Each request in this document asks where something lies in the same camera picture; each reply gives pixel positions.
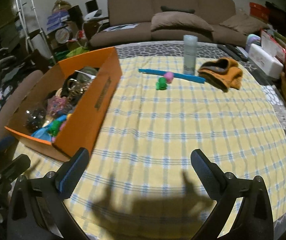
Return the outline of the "frosted spray bottle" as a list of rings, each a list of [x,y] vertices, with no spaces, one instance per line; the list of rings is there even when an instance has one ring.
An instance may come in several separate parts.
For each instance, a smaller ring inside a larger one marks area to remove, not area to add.
[[[195,75],[198,38],[193,35],[184,35],[183,42],[183,73],[187,75]]]

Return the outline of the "bag of colourful hair bands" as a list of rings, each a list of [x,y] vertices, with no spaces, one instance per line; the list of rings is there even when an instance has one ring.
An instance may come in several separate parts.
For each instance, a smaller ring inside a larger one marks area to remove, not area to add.
[[[67,97],[53,96],[47,101],[47,115],[50,117],[58,117],[67,114],[68,99]]]

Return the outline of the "orange knit hat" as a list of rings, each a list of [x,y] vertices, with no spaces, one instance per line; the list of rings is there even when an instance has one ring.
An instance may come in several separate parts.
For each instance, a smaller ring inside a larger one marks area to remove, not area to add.
[[[198,69],[198,75],[216,88],[227,92],[231,88],[241,88],[243,71],[236,60],[223,57],[202,64]]]

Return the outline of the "light blue thread spool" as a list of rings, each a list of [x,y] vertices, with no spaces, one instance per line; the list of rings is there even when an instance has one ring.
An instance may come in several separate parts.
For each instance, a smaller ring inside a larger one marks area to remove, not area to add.
[[[38,129],[37,131],[35,131],[33,134],[31,134],[31,137],[51,142],[52,141],[52,137],[48,133],[47,130],[48,130],[48,127],[42,127],[40,129]]]

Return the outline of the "blue plastic comb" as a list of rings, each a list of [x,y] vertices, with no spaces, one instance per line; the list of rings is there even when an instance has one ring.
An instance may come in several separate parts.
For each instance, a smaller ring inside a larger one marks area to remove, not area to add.
[[[177,78],[177,79],[183,79],[183,80],[191,81],[195,83],[205,83],[205,78],[200,77],[200,76],[194,76],[194,75],[186,75],[186,74],[166,72],[166,71],[156,70],[156,69],[141,69],[141,68],[138,69],[138,72],[145,73],[145,74],[159,75],[165,78],[172,77],[172,78]]]

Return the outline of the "green thread spool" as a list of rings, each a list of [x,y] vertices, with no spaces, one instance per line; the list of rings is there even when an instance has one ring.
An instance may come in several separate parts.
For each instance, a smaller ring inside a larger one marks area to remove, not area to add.
[[[155,83],[156,90],[166,90],[167,89],[167,80],[165,77],[160,77]]]

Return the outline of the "brown sofa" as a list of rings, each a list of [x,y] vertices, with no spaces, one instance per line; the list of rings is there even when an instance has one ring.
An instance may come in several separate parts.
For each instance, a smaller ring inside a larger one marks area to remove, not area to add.
[[[109,27],[90,38],[94,48],[148,41],[200,42],[244,47],[268,25],[236,11],[233,0],[107,0]]]

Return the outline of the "black remote control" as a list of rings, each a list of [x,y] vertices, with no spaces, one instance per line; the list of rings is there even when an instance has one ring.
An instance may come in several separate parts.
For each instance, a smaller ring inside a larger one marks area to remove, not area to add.
[[[247,62],[248,58],[231,44],[218,44],[217,47],[236,61]]]

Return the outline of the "white coat rack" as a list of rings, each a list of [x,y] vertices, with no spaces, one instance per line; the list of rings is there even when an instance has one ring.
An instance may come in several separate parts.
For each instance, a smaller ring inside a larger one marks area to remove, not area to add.
[[[14,0],[14,5],[22,27],[26,51],[31,53],[38,50],[50,63],[56,64],[53,49],[40,24],[34,0]]]

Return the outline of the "white tissue box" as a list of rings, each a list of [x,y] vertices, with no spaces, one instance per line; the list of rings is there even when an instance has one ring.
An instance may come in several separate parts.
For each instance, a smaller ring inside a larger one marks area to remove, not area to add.
[[[280,78],[283,64],[264,51],[261,46],[252,43],[248,52],[248,58],[267,76],[275,80]]]

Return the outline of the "purple round container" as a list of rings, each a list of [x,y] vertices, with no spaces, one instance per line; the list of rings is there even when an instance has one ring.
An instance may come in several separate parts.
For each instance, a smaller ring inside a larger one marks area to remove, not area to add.
[[[255,34],[248,35],[246,40],[246,50],[250,49],[251,44],[256,44],[259,46],[261,44],[261,37]]]

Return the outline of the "orange cardboard box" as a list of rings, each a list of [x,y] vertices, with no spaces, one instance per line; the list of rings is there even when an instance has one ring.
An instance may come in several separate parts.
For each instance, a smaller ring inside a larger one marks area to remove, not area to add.
[[[76,105],[72,116],[54,142],[36,139],[25,127],[27,111],[63,86],[68,76],[83,67],[98,74]],[[5,129],[25,146],[59,161],[68,161],[80,147],[92,151],[122,70],[114,47],[83,53],[58,62],[33,86],[16,109]]]

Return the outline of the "yellow plaid tablecloth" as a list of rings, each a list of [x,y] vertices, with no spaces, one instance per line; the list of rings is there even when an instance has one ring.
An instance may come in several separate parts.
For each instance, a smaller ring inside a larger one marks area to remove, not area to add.
[[[120,61],[122,77],[90,163],[65,203],[93,239],[188,239],[215,202],[190,162],[197,148],[239,178],[262,176],[273,218],[286,213],[286,135],[263,87],[243,71],[240,89],[157,77],[181,57]]]

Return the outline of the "black neck pillow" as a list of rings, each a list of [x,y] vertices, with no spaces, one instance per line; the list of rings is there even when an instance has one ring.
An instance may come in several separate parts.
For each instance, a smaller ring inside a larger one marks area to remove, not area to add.
[[[195,9],[172,8],[172,7],[167,7],[165,5],[162,5],[160,9],[162,12],[175,11],[175,12],[184,12],[184,13],[189,13],[189,14],[195,13]]]

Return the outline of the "pink thread spool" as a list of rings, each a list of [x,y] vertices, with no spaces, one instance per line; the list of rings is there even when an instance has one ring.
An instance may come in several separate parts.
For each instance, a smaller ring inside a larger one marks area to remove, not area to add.
[[[163,77],[166,79],[166,83],[172,83],[174,79],[174,73],[173,72],[166,72]]]

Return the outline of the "brown sofa cushion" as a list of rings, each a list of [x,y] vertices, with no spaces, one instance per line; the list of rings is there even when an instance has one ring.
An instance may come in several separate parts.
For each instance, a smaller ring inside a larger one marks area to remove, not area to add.
[[[213,27],[204,19],[195,15],[184,12],[159,12],[152,17],[151,31],[160,29],[193,29],[213,32]]]

